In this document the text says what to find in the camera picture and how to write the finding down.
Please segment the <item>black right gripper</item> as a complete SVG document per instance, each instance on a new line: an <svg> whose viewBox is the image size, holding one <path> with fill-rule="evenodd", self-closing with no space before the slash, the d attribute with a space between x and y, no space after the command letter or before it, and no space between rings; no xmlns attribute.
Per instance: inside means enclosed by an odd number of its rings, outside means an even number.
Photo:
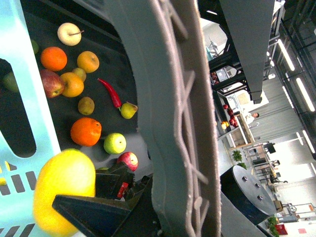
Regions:
<svg viewBox="0 0 316 237"><path fill-rule="evenodd" d="M96 197L57 195L52 207L87 237L152 237L153 215L144 196L119 201L134 180L124 162L97 169Z"/></svg>

